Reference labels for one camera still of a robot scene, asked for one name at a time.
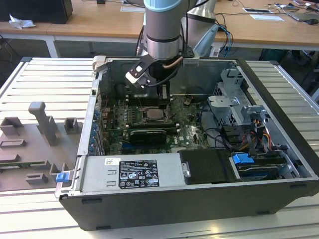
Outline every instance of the blue plastic latch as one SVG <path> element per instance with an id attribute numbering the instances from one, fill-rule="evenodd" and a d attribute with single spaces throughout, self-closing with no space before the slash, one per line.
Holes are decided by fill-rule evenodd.
<path id="1" fill-rule="evenodd" d="M 69 175 L 70 173 L 58 173 L 56 175 L 55 181 L 57 183 L 67 183 L 69 182 Z"/>
<path id="2" fill-rule="evenodd" d="M 248 157 L 248 153 L 236 153 L 233 157 L 235 164 L 237 163 L 254 163 L 255 161 Z"/>

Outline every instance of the white paper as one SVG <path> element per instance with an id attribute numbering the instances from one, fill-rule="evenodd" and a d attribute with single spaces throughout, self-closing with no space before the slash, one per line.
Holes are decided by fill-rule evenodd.
<path id="1" fill-rule="evenodd" d="M 266 20 L 266 21 L 284 21 L 281 17 L 279 16 L 266 16 L 266 15 L 254 15 L 250 14 L 251 17 L 255 20 Z"/>
<path id="2" fill-rule="evenodd" d="M 11 19 L 9 21 L 10 25 L 20 30 L 22 30 L 22 28 L 35 27 L 35 24 L 33 23 L 32 20 L 20 20 L 11 16 L 11 14 L 10 14 L 10 19 Z"/>

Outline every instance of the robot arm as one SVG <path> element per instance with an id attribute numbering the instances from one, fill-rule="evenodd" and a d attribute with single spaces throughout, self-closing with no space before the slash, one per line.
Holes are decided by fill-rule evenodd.
<path id="1" fill-rule="evenodd" d="M 207 0 L 144 0 L 145 39 L 148 55 L 141 57 L 126 74 L 136 87 L 154 87 L 174 77 L 181 66 L 181 19 Z"/>

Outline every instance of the power supply label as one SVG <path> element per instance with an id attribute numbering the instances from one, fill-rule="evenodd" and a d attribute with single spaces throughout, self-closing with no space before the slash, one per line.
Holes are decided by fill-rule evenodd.
<path id="1" fill-rule="evenodd" d="M 121 161 L 119 187 L 121 189 L 159 187 L 156 160 Z"/>

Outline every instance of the metal bracket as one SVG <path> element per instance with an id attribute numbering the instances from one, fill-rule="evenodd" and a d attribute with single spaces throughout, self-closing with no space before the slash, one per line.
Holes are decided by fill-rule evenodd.
<path id="1" fill-rule="evenodd" d="M 264 118 L 265 114 L 267 114 L 267 111 L 263 106 L 244 106 L 240 113 L 244 118 L 243 122 L 251 122 L 251 114 L 258 114 L 261 118 Z"/>
<path id="2" fill-rule="evenodd" d="M 183 65 L 184 66 L 198 66 L 199 65 L 199 54 L 194 51 L 194 56 L 191 58 L 185 58 L 183 59 Z"/>

